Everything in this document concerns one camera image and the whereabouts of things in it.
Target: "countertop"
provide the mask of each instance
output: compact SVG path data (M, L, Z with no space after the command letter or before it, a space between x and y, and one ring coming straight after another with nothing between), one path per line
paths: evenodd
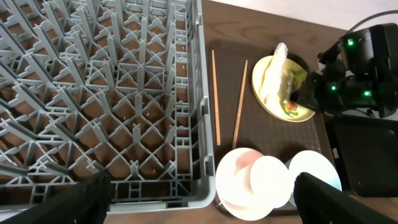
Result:
M285 42L300 52L311 70L316 70L319 52L334 44L345 31L287 17L202 0L205 41L229 39L262 46ZM318 136L322 147L328 140L324 130ZM398 220L398 198L357 198L367 206ZM213 205L194 210L108 215L105 223L246 223L221 216ZM301 223L300 217L268 217L251 223Z

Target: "white bowl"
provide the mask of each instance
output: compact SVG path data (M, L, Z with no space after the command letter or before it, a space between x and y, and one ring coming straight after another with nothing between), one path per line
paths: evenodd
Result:
M286 167L294 180L302 172L307 172L341 191L341 182L335 167L320 153L311 150L299 152L286 163ZM293 194L289 202L296 206Z

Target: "green led light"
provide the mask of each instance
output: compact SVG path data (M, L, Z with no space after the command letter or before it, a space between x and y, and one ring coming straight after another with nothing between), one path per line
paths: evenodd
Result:
M352 39L348 39L347 44L348 44L348 46L352 46L352 45L354 45L354 41Z

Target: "wooden chopstick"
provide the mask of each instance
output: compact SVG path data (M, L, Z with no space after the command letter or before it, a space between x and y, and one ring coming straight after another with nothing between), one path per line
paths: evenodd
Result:
M216 114L216 140L217 146L221 145L220 136L220 116L218 114L218 94L217 94L217 77L216 77L216 61L214 57L214 50L211 51L213 61L213 91L214 91L214 111Z
M238 105L238 113L236 114L236 123L235 123L235 131L234 138L232 142L232 149L236 148L236 141L238 140L238 132L239 132L239 124L241 121L241 113L242 113L242 103L243 103L243 95L244 95L244 86L246 84L246 72L248 70L248 61L244 64L243 78L242 78L242 86L241 86L241 95L239 97L239 105Z

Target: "gray plastic dish rack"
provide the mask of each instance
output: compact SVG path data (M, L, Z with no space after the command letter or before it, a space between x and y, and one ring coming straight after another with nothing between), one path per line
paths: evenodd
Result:
M0 19L0 211L102 169L109 213L211 203L200 0L2 0Z

